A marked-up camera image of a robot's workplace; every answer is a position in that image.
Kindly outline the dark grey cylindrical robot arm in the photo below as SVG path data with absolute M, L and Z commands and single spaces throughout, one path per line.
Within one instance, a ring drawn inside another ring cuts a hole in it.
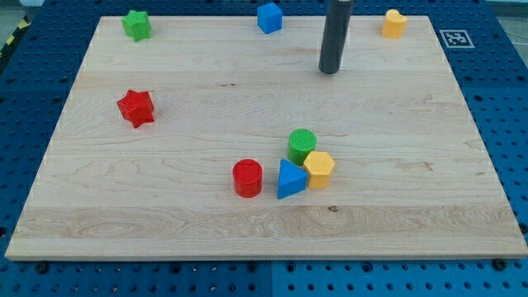
M 341 65 L 354 0 L 330 0 L 325 18 L 318 68 L 334 74 Z

